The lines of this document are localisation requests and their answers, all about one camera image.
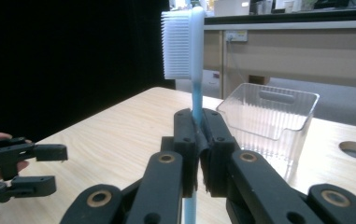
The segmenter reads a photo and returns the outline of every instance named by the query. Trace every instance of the black backdrop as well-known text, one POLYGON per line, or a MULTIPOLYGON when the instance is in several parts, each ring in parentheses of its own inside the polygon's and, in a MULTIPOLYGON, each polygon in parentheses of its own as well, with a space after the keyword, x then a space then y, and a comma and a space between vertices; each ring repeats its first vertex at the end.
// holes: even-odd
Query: black backdrop
POLYGON ((33 141, 154 86, 168 1, 0 3, 0 132, 33 141))

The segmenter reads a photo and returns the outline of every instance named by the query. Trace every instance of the clear plastic container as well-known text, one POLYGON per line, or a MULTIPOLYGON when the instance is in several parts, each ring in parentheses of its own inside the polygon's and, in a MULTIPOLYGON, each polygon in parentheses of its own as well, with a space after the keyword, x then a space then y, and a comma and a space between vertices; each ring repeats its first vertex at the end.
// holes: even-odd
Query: clear plastic container
POLYGON ((297 164, 319 96, 244 83, 218 107, 242 149, 262 154, 285 179, 297 164))

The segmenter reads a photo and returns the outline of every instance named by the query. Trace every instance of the wooden table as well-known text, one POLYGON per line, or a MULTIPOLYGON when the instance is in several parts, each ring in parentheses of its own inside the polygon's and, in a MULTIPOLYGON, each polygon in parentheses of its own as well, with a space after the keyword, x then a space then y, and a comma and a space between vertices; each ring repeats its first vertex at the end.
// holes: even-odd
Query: wooden table
MULTIPOLYGON (((220 102, 204 97, 206 108, 215 109, 220 102)), ((0 223, 59 223, 86 188, 129 186, 160 150, 162 136, 173 135, 173 115, 191 104, 188 93, 153 88, 42 140, 67 145, 69 160, 31 161, 21 175, 55 175, 57 192, 0 203, 0 223)), ((344 141, 356 142, 356 127, 313 119, 291 186, 307 193, 310 186, 327 182, 356 194, 356 159, 339 149, 344 141)), ((198 223, 230 223, 224 199, 211 198, 201 184, 197 195, 198 223)))

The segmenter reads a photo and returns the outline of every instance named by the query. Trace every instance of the power outlet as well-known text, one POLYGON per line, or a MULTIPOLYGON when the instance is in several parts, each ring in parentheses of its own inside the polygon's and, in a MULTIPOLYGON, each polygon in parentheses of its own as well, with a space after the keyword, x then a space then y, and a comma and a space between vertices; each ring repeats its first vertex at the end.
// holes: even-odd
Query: power outlet
POLYGON ((239 31, 225 31, 224 32, 224 39, 226 41, 248 41, 248 31, 246 30, 239 30, 239 31))

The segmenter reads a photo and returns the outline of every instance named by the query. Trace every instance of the white bristle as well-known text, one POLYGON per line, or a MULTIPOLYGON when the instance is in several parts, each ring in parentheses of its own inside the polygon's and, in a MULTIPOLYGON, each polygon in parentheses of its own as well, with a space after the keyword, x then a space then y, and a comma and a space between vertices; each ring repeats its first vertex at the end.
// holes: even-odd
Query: white bristle
POLYGON ((190 79, 190 11, 162 13, 165 79, 190 79))

